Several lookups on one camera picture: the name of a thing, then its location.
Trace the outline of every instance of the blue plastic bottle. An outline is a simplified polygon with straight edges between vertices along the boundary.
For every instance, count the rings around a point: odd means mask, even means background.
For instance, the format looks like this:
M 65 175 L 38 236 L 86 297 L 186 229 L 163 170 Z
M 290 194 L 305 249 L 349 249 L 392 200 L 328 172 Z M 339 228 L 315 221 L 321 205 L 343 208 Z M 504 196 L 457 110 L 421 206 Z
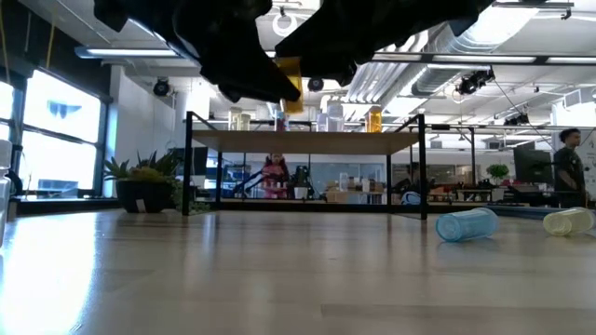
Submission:
M 444 214 L 435 224 L 437 234 L 447 242 L 488 237 L 498 228 L 499 218 L 488 208 Z

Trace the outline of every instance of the clear plastic bottle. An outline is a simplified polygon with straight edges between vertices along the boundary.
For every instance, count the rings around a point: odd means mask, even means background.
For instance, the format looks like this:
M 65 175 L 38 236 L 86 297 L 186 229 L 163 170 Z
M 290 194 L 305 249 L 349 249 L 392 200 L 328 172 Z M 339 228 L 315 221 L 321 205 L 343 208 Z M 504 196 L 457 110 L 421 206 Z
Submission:
M 435 228 L 443 240 L 460 242 L 492 235 L 498 228 L 498 222 L 498 216 L 490 209 L 474 208 L 439 216 Z
M 290 130 L 290 120 L 289 120 L 289 117 L 288 117 L 288 115 L 286 115 L 281 110 L 276 111 L 275 128 L 276 128 L 276 131 L 287 131 L 287 130 Z
M 240 115 L 242 114 L 242 108 L 238 107 L 230 107 L 230 112 L 228 113 L 228 121 L 227 121 L 227 129 L 228 130 L 238 130 L 238 124 L 240 123 Z
M 344 131 L 344 106 L 341 104 L 329 104 L 327 106 L 327 131 Z
M 8 201 L 10 200 L 10 179 L 6 177 L 10 169 L 12 143 L 0 140 L 0 247 L 4 241 L 4 230 L 7 224 Z
M 339 174 L 339 190 L 341 192 L 347 192 L 347 183 L 348 183 L 348 176 L 347 173 L 342 172 Z
M 381 107 L 373 106 L 366 115 L 366 132 L 381 132 L 382 131 L 382 111 Z
M 327 118 L 327 113 L 323 113 L 322 111 L 317 115 L 317 131 L 327 131 Z
M 251 115 L 250 114 L 242 113 L 240 115 L 237 130 L 243 130 L 243 131 L 251 130 Z

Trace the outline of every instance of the wooden shelf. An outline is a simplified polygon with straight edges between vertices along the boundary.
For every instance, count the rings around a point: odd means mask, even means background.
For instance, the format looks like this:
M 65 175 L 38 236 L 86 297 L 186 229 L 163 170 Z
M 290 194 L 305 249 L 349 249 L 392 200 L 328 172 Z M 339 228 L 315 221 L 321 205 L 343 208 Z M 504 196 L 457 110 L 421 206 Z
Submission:
M 394 154 L 418 143 L 416 133 L 194 130 L 193 139 L 221 153 Z

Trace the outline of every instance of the bottle on shelf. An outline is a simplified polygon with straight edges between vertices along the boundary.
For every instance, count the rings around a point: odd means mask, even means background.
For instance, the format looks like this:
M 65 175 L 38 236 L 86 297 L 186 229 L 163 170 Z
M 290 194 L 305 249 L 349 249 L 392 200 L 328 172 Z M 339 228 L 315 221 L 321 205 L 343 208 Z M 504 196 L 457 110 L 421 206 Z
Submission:
M 347 184 L 348 184 L 349 177 L 347 173 L 342 172 L 339 174 L 339 190 L 341 192 L 347 192 Z
M 238 120 L 238 129 L 243 131 L 251 130 L 251 115 L 247 113 L 242 113 Z
M 366 114 L 366 132 L 381 132 L 382 131 L 382 110 L 379 106 L 373 106 Z
M 327 105 L 327 131 L 344 131 L 344 107 L 339 103 Z
M 228 130 L 238 130 L 238 124 L 240 123 L 240 115 L 242 114 L 242 109 L 238 107 L 230 107 L 230 112 L 228 112 L 228 119 L 227 119 L 227 129 Z
M 290 130 L 288 118 L 289 117 L 283 111 L 276 110 L 276 122 L 275 122 L 276 131 Z
M 317 114 L 317 131 L 325 132 L 327 131 L 327 113 L 323 113 L 323 111 L 319 110 Z

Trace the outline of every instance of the window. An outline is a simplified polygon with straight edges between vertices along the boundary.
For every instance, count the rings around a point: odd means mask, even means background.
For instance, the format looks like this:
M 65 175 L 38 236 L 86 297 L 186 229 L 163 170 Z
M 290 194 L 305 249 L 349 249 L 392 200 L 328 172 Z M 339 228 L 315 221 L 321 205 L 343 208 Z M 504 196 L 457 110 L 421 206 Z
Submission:
M 0 140 L 8 141 L 9 132 L 10 132 L 10 127 L 8 125 L 0 124 Z
M 78 139 L 97 142 L 99 99 L 39 71 L 27 82 L 24 122 Z
M 0 118 L 8 120 L 12 116 L 13 94 L 11 85 L 0 82 Z
M 35 71 L 27 81 L 19 177 L 25 190 L 91 190 L 95 181 L 102 102 Z
M 25 131 L 22 146 L 19 177 L 25 189 L 64 192 L 93 188 L 97 153 L 93 145 Z

